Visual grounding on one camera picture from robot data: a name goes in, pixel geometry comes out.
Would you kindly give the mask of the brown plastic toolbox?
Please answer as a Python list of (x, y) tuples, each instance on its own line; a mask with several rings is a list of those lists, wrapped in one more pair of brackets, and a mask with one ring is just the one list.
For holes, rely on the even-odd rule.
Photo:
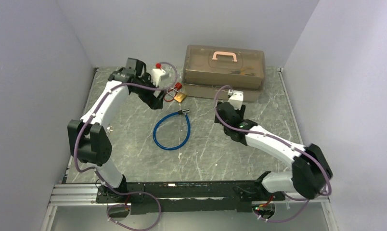
[(213, 98), (220, 87), (229, 85), (244, 93), (244, 101), (255, 102), (266, 78), (265, 53), (188, 45), (181, 78), (187, 96)]

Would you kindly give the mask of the aluminium rail frame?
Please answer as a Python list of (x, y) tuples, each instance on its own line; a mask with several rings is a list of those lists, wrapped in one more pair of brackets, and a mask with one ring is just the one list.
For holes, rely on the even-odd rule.
[[(57, 208), (59, 206), (110, 206), (114, 203), (97, 202), (98, 189), (95, 184), (56, 184), (53, 187), (49, 202), (47, 205), (47, 212), (41, 226), (42, 231), (50, 231), (55, 217)], [(329, 197), (320, 196), (309, 202), (319, 204), (324, 215), (325, 226), (330, 231), (337, 231), (339, 227), (331, 206)]]

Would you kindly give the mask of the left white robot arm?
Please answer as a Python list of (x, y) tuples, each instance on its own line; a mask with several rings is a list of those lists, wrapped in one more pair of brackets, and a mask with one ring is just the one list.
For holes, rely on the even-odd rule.
[(122, 202), (128, 195), (126, 177), (115, 166), (111, 154), (112, 144), (107, 127), (114, 114), (127, 97), (134, 93), (153, 110), (162, 109), (165, 89), (161, 80), (169, 76), (157, 63), (151, 70), (138, 59), (128, 58), (125, 67), (113, 71), (106, 86), (91, 107), (80, 119), (67, 125), (70, 152), (78, 172), (93, 170), (102, 183), (102, 189), (115, 202)]

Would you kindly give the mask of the brass padlock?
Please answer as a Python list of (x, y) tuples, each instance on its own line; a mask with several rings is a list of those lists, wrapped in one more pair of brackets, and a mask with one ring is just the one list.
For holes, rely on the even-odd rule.
[(175, 97), (175, 100), (174, 101), (177, 101), (178, 103), (181, 103), (184, 101), (184, 99), (187, 97), (187, 95), (185, 95), (184, 93), (182, 93), (181, 91), (176, 95)]

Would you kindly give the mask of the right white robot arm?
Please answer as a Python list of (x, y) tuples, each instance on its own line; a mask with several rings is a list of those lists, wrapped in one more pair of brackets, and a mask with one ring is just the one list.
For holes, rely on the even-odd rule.
[(217, 102), (215, 111), (215, 123), (222, 124), (233, 141), (259, 149), (290, 168), (289, 172), (266, 171), (259, 176), (254, 182), (257, 198), (266, 200), (273, 193), (292, 192), (314, 199), (329, 188), (333, 173), (318, 145), (287, 141), (244, 119), (245, 105), (235, 109), (228, 102)]

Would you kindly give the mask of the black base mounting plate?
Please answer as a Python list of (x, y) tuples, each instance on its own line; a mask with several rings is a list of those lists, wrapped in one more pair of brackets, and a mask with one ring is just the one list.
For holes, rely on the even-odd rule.
[(259, 180), (128, 182), (118, 195), (100, 186), (98, 204), (129, 203), (131, 214), (161, 212), (229, 211), (252, 212), (266, 202), (285, 200), (281, 192), (269, 193)]

